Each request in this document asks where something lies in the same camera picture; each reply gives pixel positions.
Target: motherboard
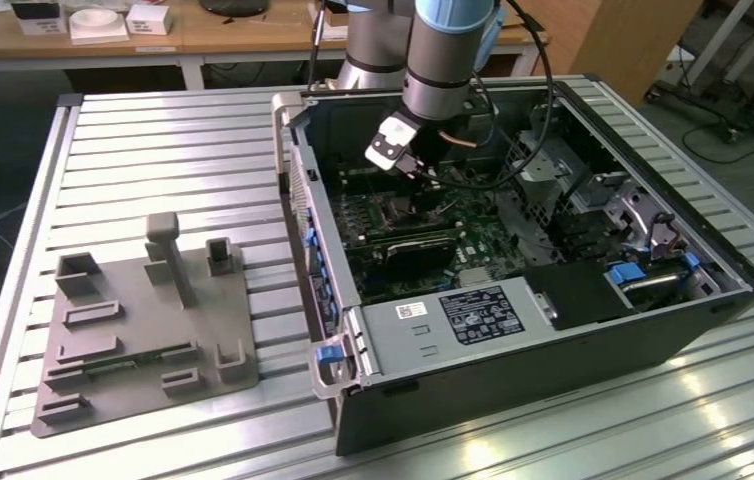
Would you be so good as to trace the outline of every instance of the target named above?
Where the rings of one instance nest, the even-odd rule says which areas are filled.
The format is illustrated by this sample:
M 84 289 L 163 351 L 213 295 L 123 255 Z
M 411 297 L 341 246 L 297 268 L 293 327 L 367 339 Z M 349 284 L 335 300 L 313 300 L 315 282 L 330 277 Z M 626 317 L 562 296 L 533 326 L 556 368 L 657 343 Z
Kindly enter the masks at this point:
M 331 211 L 363 305 L 502 279 L 526 265 L 490 193 L 451 190 L 421 212 L 394 192 L 341 195 Z

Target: gray plastic base plate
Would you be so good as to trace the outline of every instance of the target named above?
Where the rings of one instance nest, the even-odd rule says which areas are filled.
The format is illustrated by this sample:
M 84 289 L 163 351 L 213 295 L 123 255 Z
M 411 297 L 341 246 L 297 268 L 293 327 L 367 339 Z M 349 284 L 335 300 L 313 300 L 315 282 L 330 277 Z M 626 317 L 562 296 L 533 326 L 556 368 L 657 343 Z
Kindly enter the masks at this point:
M 125 260 L 99 264 L 96 272 L 88 255 L 71 259 L 72 268 L 62 260 L 56 275 L 67 281 L 59 281 L 55 295 L 31 422 L 35 437 L 257 384 L 241 252 L 229 246 L 233 272 L 219 273 L 207 250 L 181 252 L 197 299 L 189 309 L 165 262 Z M 87 283 L 74 288 L 74 281 L 86 280 L 92 288 Z

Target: aluminum table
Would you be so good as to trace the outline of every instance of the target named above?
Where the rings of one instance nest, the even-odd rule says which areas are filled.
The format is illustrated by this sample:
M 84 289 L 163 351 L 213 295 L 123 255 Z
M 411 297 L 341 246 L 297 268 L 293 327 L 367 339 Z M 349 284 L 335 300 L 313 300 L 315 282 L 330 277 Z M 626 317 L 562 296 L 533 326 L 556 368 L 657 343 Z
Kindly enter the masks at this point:
M 605 85 L 561 79 L 754 262 L 754 215 Z M 650 370 L 331 454 L 273 173 L 269 99 L 291 88 L 86 96 L 58 107 L 0 297 L 0 478 L 754 478 L 754 310 Z M 167 210 L 181 248 L 225 235 L 243 249 L 261 381 L 36 439 L 55 259 L 143 256 L 143 215 Z

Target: blue connector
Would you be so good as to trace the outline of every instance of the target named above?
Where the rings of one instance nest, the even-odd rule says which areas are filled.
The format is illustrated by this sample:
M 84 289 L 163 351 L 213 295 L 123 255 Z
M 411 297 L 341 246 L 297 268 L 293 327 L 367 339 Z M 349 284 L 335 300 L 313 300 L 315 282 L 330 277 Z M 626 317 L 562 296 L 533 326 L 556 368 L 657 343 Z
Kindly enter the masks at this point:
M 610 278 L 613 279 L 613 283 L 616 285 L 621 285 L 625 282 L 632 282 L 634 280 L 640 280 L 645 278 L 645 272 L 640 268 L 640 266 L 633 263 L 620 263 L 618 265 L 613 265 L 609 271 Z
M 307 232 L 305 233 L 305 245 L 310 245 L 313 243 L 313 239 L 317 236 L 317 229 L 310 227 L 307 228 Z
M 686 264 L 686 268 L 693 270 L 698 265 L 701 265 L 701 260 L 698 260 L 698 257 L 693 253 L 686 252 L 684 254 L 684 263 Z

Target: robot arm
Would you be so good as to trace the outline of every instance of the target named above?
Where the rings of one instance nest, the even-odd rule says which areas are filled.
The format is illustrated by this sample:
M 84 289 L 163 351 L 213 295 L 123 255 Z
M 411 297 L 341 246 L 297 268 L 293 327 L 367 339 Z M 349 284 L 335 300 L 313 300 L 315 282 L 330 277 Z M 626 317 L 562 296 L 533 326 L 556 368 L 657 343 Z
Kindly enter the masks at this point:
M 427 123 L 461 113 L 473 70 L 485 63 L 502 25 L 498 4 L 498 0 L 347 2 L 339 88 L 402 82 L 403 108 L 385 119 L 365 154 L 383 170 L 393 168 Z

